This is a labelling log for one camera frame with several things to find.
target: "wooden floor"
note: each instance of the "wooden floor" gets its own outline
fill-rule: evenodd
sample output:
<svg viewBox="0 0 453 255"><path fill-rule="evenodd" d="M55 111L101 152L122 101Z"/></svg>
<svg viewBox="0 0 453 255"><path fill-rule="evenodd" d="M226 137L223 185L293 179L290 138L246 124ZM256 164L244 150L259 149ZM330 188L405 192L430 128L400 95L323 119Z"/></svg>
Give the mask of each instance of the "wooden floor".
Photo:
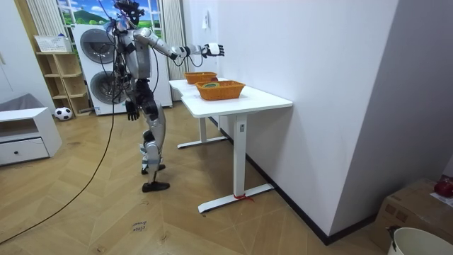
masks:
<svg viewBox="0 0 453 255"><path fill-rule="evenodd" d="M158 180L171 187L142 193L139 143L146 125L115 116L107 156L70 206L0 246L0 254L384 254L366 230L325 247L275 191L204 215L197 206L231 194L233 147L227 141L176 149L198 138L184 105L165 110L167 135ZM111 116L57 123L63 145L51 159L0 167L0 241L71 200L90 179L108 138ZM208 137L219 135L209 122ZM246 188L265 183L246 167Z"/></svg>

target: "metallic robot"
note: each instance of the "metallic robot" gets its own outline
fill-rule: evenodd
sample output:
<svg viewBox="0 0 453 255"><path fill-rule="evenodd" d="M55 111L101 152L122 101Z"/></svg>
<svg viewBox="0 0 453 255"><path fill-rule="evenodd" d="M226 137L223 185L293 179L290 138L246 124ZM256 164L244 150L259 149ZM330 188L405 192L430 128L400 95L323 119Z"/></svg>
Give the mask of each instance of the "metallic robot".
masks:
<svg viewBox="0 0 453 255"><path fill-rule="evenodd" d="M139 17L144 15L144 11L139 10L138 3L131 0L118 0L115 8L120 9L122 20L112 19L110 24L113 29L111 31L115 36L115 45L120 53L117 54L117 57L123 60L123 64L115 61L115 76L123 84L129 84L129 88L125 89L128 97L126 101L128 118L130 120L138 119L139 110L142 110L149 126L149 129L143 133L142 153L147 167L142 169L142 174L150 173L150 175L149 181L142 186L142 191L162 191L170 187L169 183L156 181L156 172L165 168L165 165L160 164L165 138L165 115L161 104L154 100L153 91L148 85L147 78L151 73L149 47L172 60L184 60L190 55L202 55L204 58L224 56L224 49L217 43L205 46L169 47L149 28L136 29Z"/></svg>

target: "red cable tie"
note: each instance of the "red cable tie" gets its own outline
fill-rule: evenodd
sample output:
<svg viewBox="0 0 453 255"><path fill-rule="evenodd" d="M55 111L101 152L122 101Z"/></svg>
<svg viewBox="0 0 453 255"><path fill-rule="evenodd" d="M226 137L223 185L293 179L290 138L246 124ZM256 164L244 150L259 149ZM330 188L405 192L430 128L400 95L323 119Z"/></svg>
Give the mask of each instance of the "red cable tie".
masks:
<svg viewBox="0 0 453 255"><path fill-rule="evenodd" d="M246 199L246 200L250 200L250 201L252 201L252 202L255 202L253 198L246 196L246 194L243 194L243 195L240 195L240 196L239 196L239 195L236 196L236 195L233 194L233 197L234 197L235 199L239 199L239 200L241 200L241 199Z"/></svg>

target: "stacked washer and dryer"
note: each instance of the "stacked washer and dryer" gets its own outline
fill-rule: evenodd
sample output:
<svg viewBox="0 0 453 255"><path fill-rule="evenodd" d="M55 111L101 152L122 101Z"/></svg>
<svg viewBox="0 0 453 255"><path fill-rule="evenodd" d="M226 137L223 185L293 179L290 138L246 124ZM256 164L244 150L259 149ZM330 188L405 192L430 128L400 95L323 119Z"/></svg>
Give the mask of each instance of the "stacked washer and dryer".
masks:
<svg viewBox="0 0 453 255"><path fill-rule="evenodd" d="M121 88L119 86L114 87L114 78L111 75L113 72L112 62L115 56L115 49L111 45L113 37L108 35L101 25L75 25L72 33L96 114L111 114L113 97L115 97L115 105L113 106L115 113L125 113L126 95L124 92L118 95ZM154 92L154 98L160 101L162 106L172 106L166 57L157 53L156 62L152 50L150 50L150 56L151 78L149 78L149 86L151 89L156 84L156 73L159 65L159 81Z"/></svg>

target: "curtain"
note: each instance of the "curtain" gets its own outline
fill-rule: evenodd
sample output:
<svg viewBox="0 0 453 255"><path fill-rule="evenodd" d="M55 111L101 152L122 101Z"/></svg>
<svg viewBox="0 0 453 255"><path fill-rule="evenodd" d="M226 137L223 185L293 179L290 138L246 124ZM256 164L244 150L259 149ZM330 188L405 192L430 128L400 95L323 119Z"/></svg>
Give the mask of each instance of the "curtain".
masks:
<svg viewBox="0 0 453 255"><path fill-rule="evenodd" d="M168 45L178 46L185 45L183 30L183 15L180 0L163 0L161 1L161 13L164 20L164 34ZM185 62L177 67L173 61L167 59L168 76L170 80L184 79L184 73L187 72L188 66ZM180 100L178 92L173 93L173 100Z"/></svg>
<svg viewBox="0 0 453 255"><path fill-rule="evenodd" d="M39 35L67 35L55 0L27 0Z"/></svg>

